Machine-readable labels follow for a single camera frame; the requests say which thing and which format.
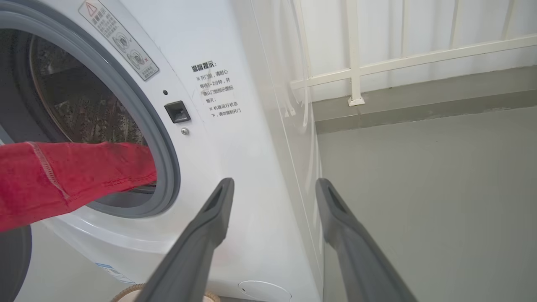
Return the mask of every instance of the blue and white sticker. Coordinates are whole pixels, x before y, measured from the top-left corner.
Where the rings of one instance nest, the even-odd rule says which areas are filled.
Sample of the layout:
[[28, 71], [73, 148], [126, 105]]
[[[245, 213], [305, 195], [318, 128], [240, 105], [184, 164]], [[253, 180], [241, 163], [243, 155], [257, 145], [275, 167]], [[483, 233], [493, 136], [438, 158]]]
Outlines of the blue and white sticker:
[[97, 262], [95, 262], [95, 264], [100, 266], [105, 271], [107, 271], [110, 275], [112, 275], [112, 277], [116, 278], [117, 280], [119, 280], [119, 281], [121, 281], [123, 283], [136, 284], [134, 281], [132, 281], [131, 279], [125, 277], [125, 275], [123, 275], [122, 273], [116, 271], [113, 267], [111, 267], [108, 264], [101, 264], [101, 263], [97, 263]]

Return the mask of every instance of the white stitching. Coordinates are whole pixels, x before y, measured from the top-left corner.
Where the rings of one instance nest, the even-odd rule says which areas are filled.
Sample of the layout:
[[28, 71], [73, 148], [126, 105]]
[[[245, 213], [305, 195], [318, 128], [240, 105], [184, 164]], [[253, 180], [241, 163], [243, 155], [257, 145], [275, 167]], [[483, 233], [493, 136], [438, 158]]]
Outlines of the white stitching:
[[34, 153], [37, 156], [37, 158], [39, 159], [39, 162], [41, 163], [41, 167], [45, 171], [45, 175], [47, 176], [47, 178], [50, 181], [50, 183], [52, 183], [60, 192], [62, 192], [63, 198], [68, 199], [69, 195], [60, 186], [60, 183], [56, 179], [56, 176], [54, 176], [54, 172], [52, 171], [52, 167], [48, 163], [48, 160], [45, 157], [45, 155], [43, 154], [43, 151], [41, 151], [41, 148], [39, 148], [39, 145], [36, 144], [33, 141], [27, 141], [26, 143], [29, 144], [30, 146], [32, 146], [32, 148], [34, 150]]

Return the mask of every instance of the red sleeve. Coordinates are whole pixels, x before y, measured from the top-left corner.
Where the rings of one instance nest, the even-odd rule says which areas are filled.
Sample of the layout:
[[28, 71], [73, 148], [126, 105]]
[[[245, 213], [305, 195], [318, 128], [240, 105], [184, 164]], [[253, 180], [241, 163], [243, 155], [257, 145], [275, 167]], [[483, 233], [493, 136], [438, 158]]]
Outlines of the red sleeve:
[[133, 143], [0, 146], [0, 232], [69, 213], [156, 178], [149, 148]]

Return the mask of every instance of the washing machine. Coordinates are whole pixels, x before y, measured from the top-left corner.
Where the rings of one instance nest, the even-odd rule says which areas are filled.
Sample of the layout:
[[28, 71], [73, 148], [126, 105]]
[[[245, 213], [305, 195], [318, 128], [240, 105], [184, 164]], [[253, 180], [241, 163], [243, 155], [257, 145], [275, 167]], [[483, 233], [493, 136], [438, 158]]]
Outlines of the washing machine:
[[48, 228], [118, 280], [144, 283], [232, 177], [208, 289], [322, 300], [321, 166], [292, 2], [1, 0], [0, 28], [3, 143], [140, 143], [157, 169], [155, 183]]

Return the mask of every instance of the railing post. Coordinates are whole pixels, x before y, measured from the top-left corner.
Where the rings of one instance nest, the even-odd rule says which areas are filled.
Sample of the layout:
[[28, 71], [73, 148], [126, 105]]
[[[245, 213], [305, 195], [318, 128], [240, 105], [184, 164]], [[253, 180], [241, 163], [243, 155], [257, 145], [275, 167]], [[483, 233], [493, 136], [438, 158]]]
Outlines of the railing post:
[[349, 26], [349, 53], [351, 57], [351, 91], [349, 106], [365, 104], [360, 91], [360, 49], [358, 47], [358, 4], [347, 0], [347, 24]]

